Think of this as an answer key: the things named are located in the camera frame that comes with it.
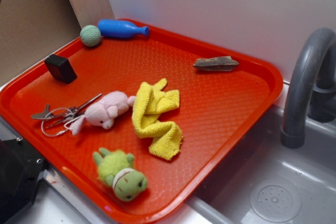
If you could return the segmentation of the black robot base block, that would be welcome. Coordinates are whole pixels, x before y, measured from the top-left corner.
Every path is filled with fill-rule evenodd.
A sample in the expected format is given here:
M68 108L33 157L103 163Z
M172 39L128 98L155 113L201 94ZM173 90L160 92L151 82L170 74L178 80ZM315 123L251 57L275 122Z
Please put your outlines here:
M1 141L1 223L34 205L45 169L45 158L27 140Z

